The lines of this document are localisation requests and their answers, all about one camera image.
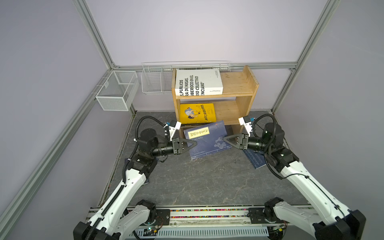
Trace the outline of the blue book with barcode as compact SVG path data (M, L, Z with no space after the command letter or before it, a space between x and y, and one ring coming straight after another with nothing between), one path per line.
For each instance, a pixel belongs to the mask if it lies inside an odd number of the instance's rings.
M266 160L262 153L255 150L243 150L243 152L255 169L259 169L266 165Z

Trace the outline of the white book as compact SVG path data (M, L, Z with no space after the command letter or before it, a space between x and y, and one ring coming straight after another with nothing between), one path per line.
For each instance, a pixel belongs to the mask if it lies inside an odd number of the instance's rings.
M221 73L216 69L177 70L175 94L181 97L223 94Z

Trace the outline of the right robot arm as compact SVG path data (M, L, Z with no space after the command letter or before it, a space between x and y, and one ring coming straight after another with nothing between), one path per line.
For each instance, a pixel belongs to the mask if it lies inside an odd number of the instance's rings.
M285 132L271 114L254 119L239 118L246 133L227 136L224 141L239 150L254 150L264 155L267 168L280 180L288 180L316 211L311 214L275 197L264 205L267 223L290 223L317 240L360 240L366 217L327 191L305 168L299 158L284 146Z

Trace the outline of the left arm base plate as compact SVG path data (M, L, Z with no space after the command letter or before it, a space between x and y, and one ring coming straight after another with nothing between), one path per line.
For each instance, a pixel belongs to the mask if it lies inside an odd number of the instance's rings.
M140 226L168 226L171 220L170 209L157 209L154 219L151 222L145 222Z

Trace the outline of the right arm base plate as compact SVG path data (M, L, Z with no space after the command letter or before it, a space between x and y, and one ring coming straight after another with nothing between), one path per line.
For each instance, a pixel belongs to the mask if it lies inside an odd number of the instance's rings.
M265 208L248 208L246 215L252 224L284 224L286 221L280 220L275 214Z

